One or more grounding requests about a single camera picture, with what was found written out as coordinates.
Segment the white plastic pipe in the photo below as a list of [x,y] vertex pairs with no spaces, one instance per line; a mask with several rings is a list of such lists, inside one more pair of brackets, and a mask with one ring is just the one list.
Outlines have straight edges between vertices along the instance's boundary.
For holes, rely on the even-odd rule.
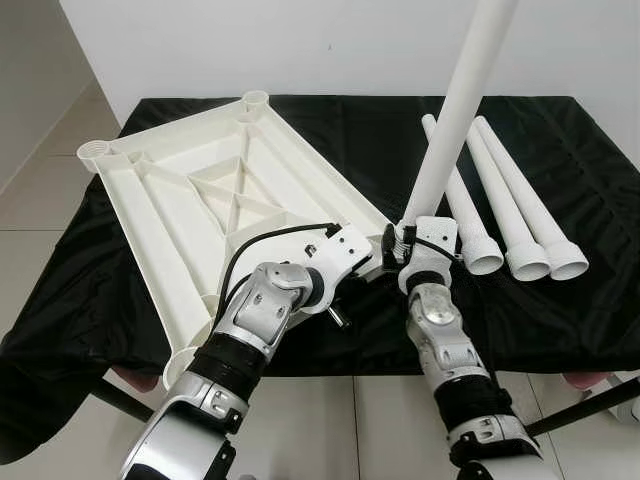
[[491,154],[475,125],[471,125],[469,129],[467,145],[507,246],[505,257],[512,275],[523,282],[544,277],[549,273],[545,250],[533,240],[509,187],[493,163]]
[[[422,117],[422,127],[431,142],[436,128],[436,119],[430,113]],[[487,275],[502,267],[504,261],[500,247],[489,236],[478,215],[471,195],[454,167],[445,191],[453,218],[458,223],[458,233],[462,240],[462,258],[467,269],[474,275]]]
[[478,2],[400,228],[415,225],[418,216],[435,214],[516,4],[516,0]]
[[582,275],[589,268],[589,262],[580,247],[567,239],[487,120],[477,117],[473,124],[498,166],[534,238],[545,248],[551,266],[551,278],[569,280]]

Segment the white wall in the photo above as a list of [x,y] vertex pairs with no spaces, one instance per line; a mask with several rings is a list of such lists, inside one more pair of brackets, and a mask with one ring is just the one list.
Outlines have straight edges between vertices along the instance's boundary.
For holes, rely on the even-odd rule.
[[[442,94],[472,0],[61,0],[123,122],[141,97]],[[487,94],[573,95],[634,161],[638,0],[523,0]]]
[[56,0],[0,0],[0,192],[91,78]]

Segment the table leg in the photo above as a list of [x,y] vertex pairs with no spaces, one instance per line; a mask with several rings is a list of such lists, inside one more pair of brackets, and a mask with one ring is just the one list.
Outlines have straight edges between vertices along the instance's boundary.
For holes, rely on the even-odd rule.
[[577,422],[594,413],[614,407],[638,396],[640,396],[640,377],[621,383],[606,392],[527,425],[526,429],[529,435],[535,437]]
[[146,422],[153,415],[153,410],[144,403],[136,400],[131,395],[107,382],[104,378],[93,388],[91,394],[116,407],[118,410]]

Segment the black tablecloth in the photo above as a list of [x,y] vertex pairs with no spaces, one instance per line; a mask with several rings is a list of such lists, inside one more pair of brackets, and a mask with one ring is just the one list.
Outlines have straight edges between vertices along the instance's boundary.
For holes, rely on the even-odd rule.
[[[143,100],[122,135],[231,100]],[[426,148],[420,117],[437,114],[441,104],[440,97],[271,98],[392,221],[402,214]],[[481,354],[503,370],[640,368],[640,175],[571,98],[488,97],[480,113],[591,262],[585,275],[567,282],[520,283],[505,266],[477,279],[482,308],[477,291],[455,278],[454,299]],[[489,233],[500,241],[466,148],[458,166]],[[446,203],[440,213],[448,213]],[[306,321],[285,336],[268,375],[419,373],[395,279],[352,286],[343,297],[353,326],[341,331],[323,315]],[[160,374],[168,356],[142,276],[96,177],[0,346],[5,461],[53,435],[111,365]]]

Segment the tiled floor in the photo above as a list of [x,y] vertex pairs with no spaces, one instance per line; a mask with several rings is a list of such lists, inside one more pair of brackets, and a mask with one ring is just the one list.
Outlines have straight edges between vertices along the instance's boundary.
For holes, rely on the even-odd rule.
[[[12,325],[91,176],[74,152],[118,132],[91,86],[0,196],[0,335]],[[533,421],[578,400],[558,375],[499,375],[518,413]],[[126,387],[114,374],[108,378]],[[136,394],[156,407],[163,391]],[[14,480],[115,478],[142,424],[89,398],[36,452],[0,467]],[[543,435],[546,463],[564,480],[640,478],[640,428],[608,414]],[[264,379],[252,397],[230,479],[455,478],[445,430],[421,377]]]

